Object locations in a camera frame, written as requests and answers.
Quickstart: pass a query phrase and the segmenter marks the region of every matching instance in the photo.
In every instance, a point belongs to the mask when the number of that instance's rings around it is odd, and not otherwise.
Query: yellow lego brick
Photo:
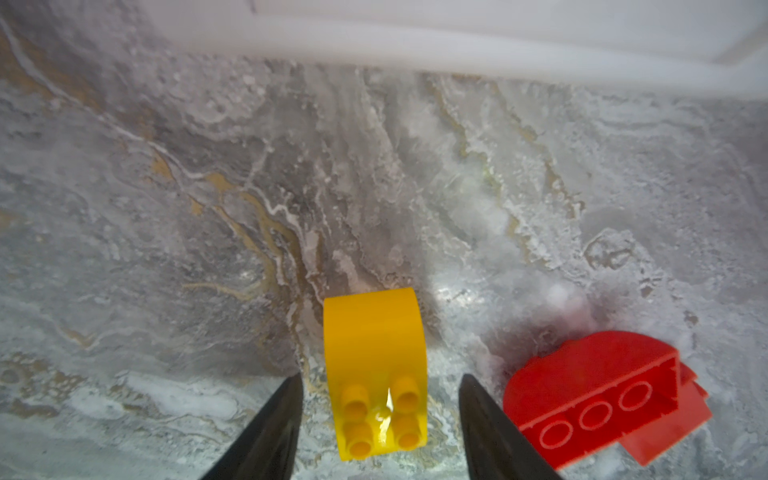
[[[326,298],[328,390],[344,461],[427,443],[427,349],[412,288]]]

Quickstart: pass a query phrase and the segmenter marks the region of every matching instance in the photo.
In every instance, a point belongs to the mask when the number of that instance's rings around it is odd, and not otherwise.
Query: gray marble countertop
[[[564,478],[768,478],[768,104],[189,55],[133,0],[0,26],[0,478],[197,478],[301,372],[294,478],[464,479],[461,375],[603,329],[714,417]],[[401,286],[429,443],[341,462],[323,299]]]

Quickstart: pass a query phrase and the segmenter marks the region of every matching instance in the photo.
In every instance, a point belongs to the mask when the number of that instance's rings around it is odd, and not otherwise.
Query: floor
[[[135,0],[0,26],[0,478],[197,478],[301,372],[294,478],[464,479],[461,375],[604,329],[714,417],[564,478],[768,477],[768,104],[189,55]],[[401,286],[429,443],[342,463],[323,299]]]

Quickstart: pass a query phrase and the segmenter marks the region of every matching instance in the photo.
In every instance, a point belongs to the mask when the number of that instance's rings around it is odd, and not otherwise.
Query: lego stud
[[[414,413],[419,408],[419,387],[409,376],[401,376],[392,384],[392,404],[395,412]]]
[[[619,395],[619,408],[625,412],[633,412],[648,403],[654,387],[645,380],[632,383]]]
[[[593,398],[587,406],[581,410],[578,416],[578,425],[588,432],[597,430],[611,419],[614,414],[614,407],[598,396]]]
[[[368,390],[362,385],[347,386],[341,394],[341,404],[346,419],[361,422],[370,406]]]
[[[394,415],[392,417],[392,434],[395,442],[403,450],[413,450],[422,439],[419,431],[419,420],[416,415]]]
[[[547,450],[559,449],[571,439],[574,434],[574,426],[560,414],[552,417],[547,425],[541,429],[538,442]]]
[[[373,444],[371,426],[365,422],[347,423],[344,425],[346,449],[355,460],[368,458]]]

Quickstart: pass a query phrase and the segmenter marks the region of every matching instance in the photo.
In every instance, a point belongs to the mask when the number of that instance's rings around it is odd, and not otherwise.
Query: lego brick
[[[426,343],[413,289],[328,298],[323,333],[341,459],[424,446]]]
[[[552,467],[563,468],[647,425],[677,419],[681,380],[685,401],[690,389],[705,398],[695,379],[666,343],[637,333],[595,333],[516,372],[505,390],[504,411]],[[687,428],[704,416],[684,416],[679,423]],[[663,445],[679,440],[665,435],[642,452],[658,455]],[[638,438],[647,444],[645,435]]]

